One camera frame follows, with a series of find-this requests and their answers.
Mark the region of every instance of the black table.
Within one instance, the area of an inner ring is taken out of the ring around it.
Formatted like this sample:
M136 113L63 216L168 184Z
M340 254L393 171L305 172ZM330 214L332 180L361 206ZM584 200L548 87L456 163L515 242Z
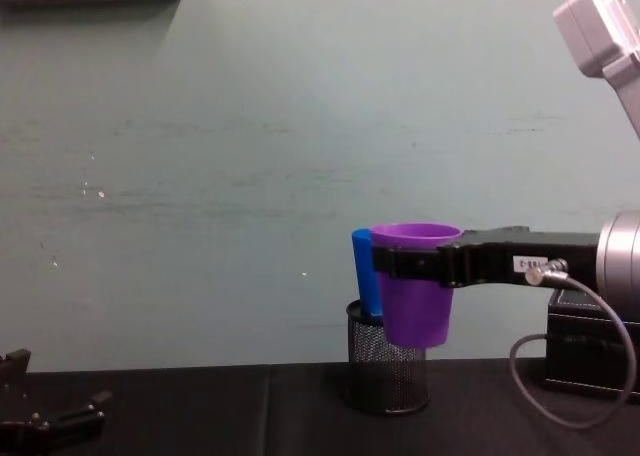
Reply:
M640 451L640 406L573 432L540 417L517 393L505 360L430 362L431 403L412 416L361 414L338 388L345 364L30 375L29 401L81 404L102 389L114 404L102 439L61 455L615 456ZM544 361L521 363L536 380ZM535 389L549 408L585 418L603 401Z

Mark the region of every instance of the plastic cup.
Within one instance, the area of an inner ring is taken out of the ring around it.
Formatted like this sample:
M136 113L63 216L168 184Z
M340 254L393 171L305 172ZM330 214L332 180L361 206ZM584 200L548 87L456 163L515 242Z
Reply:
M431 249L455 240L462 231L436 223L383 224L371 228L374 247ZM449 332L453 289L436 281L395 279L377 273L385 337L411 348L444 344Z
M371 316L380 316L382 303L380 302L376 272L373 270L371 231L369 228L357 229L351 234L351 240L353 241L353 258L356 263L361 308Z

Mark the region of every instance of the black box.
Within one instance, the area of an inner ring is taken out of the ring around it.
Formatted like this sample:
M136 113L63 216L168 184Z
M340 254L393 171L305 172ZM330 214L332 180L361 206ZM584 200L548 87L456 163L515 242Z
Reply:
M625 326L640 352L640 321ZM627 362L615 325L586 294L555 291L549 301L545 384L561 391L615 397ZM640 402L640 379L629 401Z

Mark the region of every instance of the black mount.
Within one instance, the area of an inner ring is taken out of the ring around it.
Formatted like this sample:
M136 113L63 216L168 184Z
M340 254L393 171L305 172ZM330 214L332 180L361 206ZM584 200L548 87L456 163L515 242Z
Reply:
M439 281L452 288L485 283L526 285L525 272L547 259L564 259L571 276L596 289L599 235L533 232L524 226L465 231L435 249L373 248L377 272L392 278Z
M5 388L26 375L31 352L21 349L0 357L0 384ZM61 413L35 411L26 420L0 421L0 454L47 455L97 439L105 424L111 393L96 394L84 406Z

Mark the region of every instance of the cup rim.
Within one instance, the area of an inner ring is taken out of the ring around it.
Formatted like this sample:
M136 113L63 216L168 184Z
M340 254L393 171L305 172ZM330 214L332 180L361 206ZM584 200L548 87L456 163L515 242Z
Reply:
M402 235L402 234L390 234L388 231L384 230L383 228L392 228L392 227L398 227L398 226L409 226L409 225L413 225L413 226L437 226L440 227L442 229L446 229L449 230L449 232L447 234L441 234L439 236L410 236L410 235ZM411 239L411 240L421 240L421 241L433 241L433 240L438 240L438 239L442 239L442 238L456 238L460 235L462 235L462 233L464 232L464 230L457 228L455 226L452 226L450 224L446 224L446 223L439 223L439 222L430 222L430 221L404 221L404 222L400 222L400 223L387 223L387 224L376 224L374 226L371 226L370 228L371 230L371 235L373 236L373 234L378 234L380 236L385 236L385 237L390 237L390 238L395 238L395 239Z
M371 228L358 228L351 232L351 237L362 240L371 240Z

